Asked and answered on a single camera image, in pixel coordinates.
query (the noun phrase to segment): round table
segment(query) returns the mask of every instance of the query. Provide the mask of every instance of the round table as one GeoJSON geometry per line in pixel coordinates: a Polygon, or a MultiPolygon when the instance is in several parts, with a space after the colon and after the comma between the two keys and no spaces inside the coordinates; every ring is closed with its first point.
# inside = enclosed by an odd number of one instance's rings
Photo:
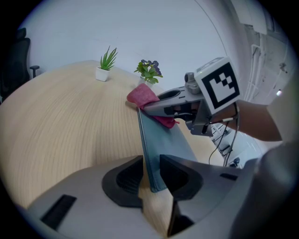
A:
{"type": "MultiPolygon", "coordinates": [[[[85,61],[43,73],[0,106],[0,173],[15,203],[27,207],[77,170],[143,155],[137,111],[126,103],[139,77],[114,67],[101,82],[95,79],[98,65],[85,61]]],[[[156,85],[152,90],[163,92],[156,85]]],[[[183,121],[179,126],[198,160],[207,162],[215,149],[211,140],[191,135],[183,121]]],[[[222,165],[223,158],[216,151],[211,161],[222,165]]],[[[165,236],[171,194],[151,193],[145,176],[139,197],[145,217],[165,236]]]]}

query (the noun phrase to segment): white wall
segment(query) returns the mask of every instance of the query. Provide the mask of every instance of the white wall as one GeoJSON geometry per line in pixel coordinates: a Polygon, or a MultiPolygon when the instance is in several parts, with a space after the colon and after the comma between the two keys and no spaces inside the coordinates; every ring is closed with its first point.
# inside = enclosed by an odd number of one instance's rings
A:
{"type": "Polygon", "coordinates": [[[41,72],[100,60],[111,45],[116,66],[133,72],[141,59],[157,60],[165,90],[225,50],[194,0],[47,0],[24,21],[31,39],[28,65],[41,72]]]}
{"type": "Polygon", "coordinates": [[[251,68],[250,45],[244,25],[239,22],[231,0],[195,0],[217,29],[227,56],[237,71],[241,98],[248,85],[251,68]]]}

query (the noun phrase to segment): black office chair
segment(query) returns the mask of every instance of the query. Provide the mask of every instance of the black office chair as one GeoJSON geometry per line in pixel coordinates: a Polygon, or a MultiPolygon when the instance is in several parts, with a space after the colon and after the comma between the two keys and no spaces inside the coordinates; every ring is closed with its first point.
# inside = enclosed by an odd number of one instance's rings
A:
{"type": "MultiPolygon", "coordinates": [[[[16,89],[30,80],[27,70],[27,54],[30,46],[30,39],[26,37],[26,28],[16,32],[14,43],[11,46],[6,61],[3,63],[0,77],[0,95],[2,102],[16,89]]],[[[38,65],[31,66],[33,77],[36,76],[38,65]]]]}

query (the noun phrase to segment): pink cloth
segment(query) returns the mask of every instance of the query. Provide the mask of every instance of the pink cloth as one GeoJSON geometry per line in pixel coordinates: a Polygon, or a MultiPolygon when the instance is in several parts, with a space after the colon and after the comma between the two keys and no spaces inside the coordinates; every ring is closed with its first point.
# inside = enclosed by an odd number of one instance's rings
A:
{"type": "MultiPolygon", "coordinates": [[[[159,100],[160,99],[146,84],[140,84],[127,95],[127,101],[135,103],[137,107],[142,110],[144,105],[159,100]]],[[[153,118],[169,129],[171,129],[176,123],[173,117],[153,116],[153,118]]]]}

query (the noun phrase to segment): potted plant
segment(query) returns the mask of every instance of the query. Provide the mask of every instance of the potted plant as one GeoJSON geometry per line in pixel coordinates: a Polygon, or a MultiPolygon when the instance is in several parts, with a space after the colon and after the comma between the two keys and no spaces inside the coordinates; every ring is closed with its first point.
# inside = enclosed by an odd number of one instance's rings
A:
{"type": "Polygon", "coordinates": [[[159,83],[157,77],[163,77],[158,65],[158,61],[151,62],[141,60],[141,62],[138,63],[137,70],[134,72],[140,72],[141,79],[144,80],[149,87],[151,87],[153,84],[159,83]]]}
{"type": "Polygon", "coordinates": [[[116,59],[116,55],[118,52],[116,52],[116,48],[110,53],[108,56],[110,46],[105,53],[103,59],[101,57],[101,62],[100,62],[100,67],[97,67],[95,69],[95,78],[100,81],[107,81],[109,74],[110,74],[110,69],[113,67],[113,64],[116,59]]]}

